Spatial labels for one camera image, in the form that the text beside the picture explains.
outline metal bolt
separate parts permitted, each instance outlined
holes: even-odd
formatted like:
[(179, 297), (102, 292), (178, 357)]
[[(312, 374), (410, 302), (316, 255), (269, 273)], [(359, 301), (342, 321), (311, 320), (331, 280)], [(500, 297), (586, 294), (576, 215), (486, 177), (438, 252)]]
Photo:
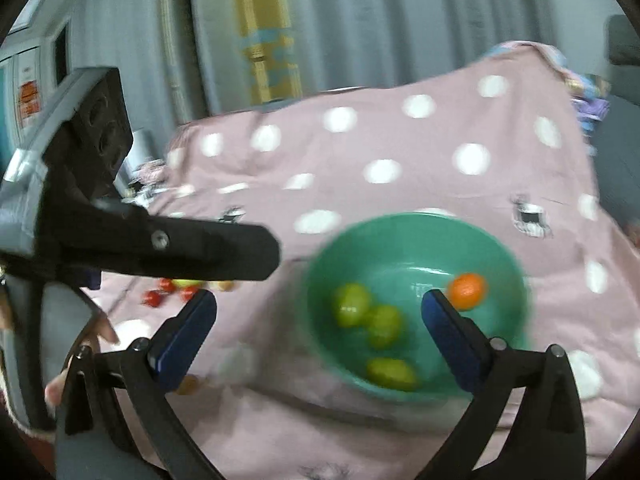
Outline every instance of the metal bolt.
[(78, 353), (76, 354), (76, 357), (78, 359), (83, 359), (85, 357), (89, 357), (89, 354), (91, 353), (91, 348), (87, 345), (82, 345), (79, 349), (78, 349)]
[(141, 352), (143, 350), (146, 350), (146, 347), (148, 346), (149, 346), (149, 339), (147, 339), (146, 337), (140, 337), (133, 342), (133, 349), (136, 352)]
[(155, 231), (151, 235), (151, 244), (156, 251), (164, 251), (169, 246), (169, 237), (164, 231)]
[(562, 348), (560, 345), (551, 345), (550, 350), (551, 353), (556, 357), (564, 356), (564, 348)]
[(489, 344), (491, 345), (491, 348), (497, 350), (498, 352), (506, 350), (508, 346), (507, 342), (500, 337), (492, 337), (489, 341)]

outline red tomato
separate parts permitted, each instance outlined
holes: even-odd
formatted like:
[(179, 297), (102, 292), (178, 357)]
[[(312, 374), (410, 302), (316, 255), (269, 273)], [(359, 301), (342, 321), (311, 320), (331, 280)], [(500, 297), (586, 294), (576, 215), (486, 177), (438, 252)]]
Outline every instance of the red tomato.
[(175, 286), (174, 281), (170, 278), (160, 278), (158, 280), (158, 288), (167, 294), (172, 294), (175, 292), (177, 287)]
[(196, 295), (196, 292), (200, 290), (200, 287), (197, 285), (186, 286), (185, 288), (180, 289), (180, 298), (185, 303), (191, 300)]
[(162, 300), (164, 297), (158, 290), (148, 290), (142, 296), (142, 303), (153, 308), (158, 308)]

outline bowl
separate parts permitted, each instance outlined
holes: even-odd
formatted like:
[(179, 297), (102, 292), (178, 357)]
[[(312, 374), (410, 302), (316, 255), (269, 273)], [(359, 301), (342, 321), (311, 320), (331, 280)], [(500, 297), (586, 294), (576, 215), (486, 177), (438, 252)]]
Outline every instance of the bowl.
[[(466, 394), (456, 385), (443, 357), (422, 323), (422, 296), (464, 272), (476, 272), (488, 285), (473, 310), (461, 312), (486, 336), (500, 336), (524, 348), (528, 292), (514, 256), (487, 232), (455, 218), (425, 213), (383, 216), (342, 232), (311, 262), (302, 287), (300, 314), (310, 346), (347, 383), (394, 402), (426, 402)], [(344, 329), (334, 316), (335, 291), (360, 283), (374, 304), (402, 312), (404, 328), (389, 348), (374, 350), (367, 329)], [(419, 377), (410, 392), (383, 388), (367, 380), (373, 357), (407, 361)]]

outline yellow-green fruit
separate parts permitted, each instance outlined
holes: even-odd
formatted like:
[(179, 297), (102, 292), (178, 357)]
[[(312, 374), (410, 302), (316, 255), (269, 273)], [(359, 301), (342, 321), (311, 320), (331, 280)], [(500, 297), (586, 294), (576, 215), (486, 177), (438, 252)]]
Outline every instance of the yellow-green fruit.
[(178, 288), (185, 288), (192, 285), (200, 285), (204, 283), (202, 280), (171, 280)]
[(358, 283), (347, 283), (335, 293), (334, 314), (340, 328), (363, 324), (370, 308), (371, 295)]
[(380, 305), (367, 317), (369, 345), (382, 350), (396, 342), (402, 332), (402, 314), (391, 305)]
[(418, 386), (418, 377), (407, 362), (402, 359), (389, 357), (375, 357), (367, 362), (367, 376), (369, 381), (389, 388), (410, 392)]

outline pink polka dot cloth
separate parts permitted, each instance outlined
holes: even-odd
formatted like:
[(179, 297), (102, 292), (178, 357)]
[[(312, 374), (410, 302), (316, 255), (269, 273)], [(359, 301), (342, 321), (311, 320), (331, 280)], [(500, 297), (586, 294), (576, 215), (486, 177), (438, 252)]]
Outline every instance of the pink polka dot cloth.
[[(532, 290), (533, 348), (569, 353), (590, 472), (629, 427), (640, 406), (640, 260), (598, 206), (570, 92), (535, 47), (400, 88), (187, 124), (167, 160), (170, 189), (152, 213), (241, 218), (282, 245), (270, 279), (217, 294), (218, 321), (191, 367), (204, 386), (170, 396), (230, 480), (414, 478), (462, 414), (460, 402), (393, 406), (351, 390), (296, 331), (295, 286), (309, 258), (350, 224), (394, 212), (457, 216), (516, 254)], [(98, 298), (123, 342), (180, 309), (177, 298), (141, 306), (153, 286), (104, 280)], [(483, 463), (499, 452), (518, 400)]]

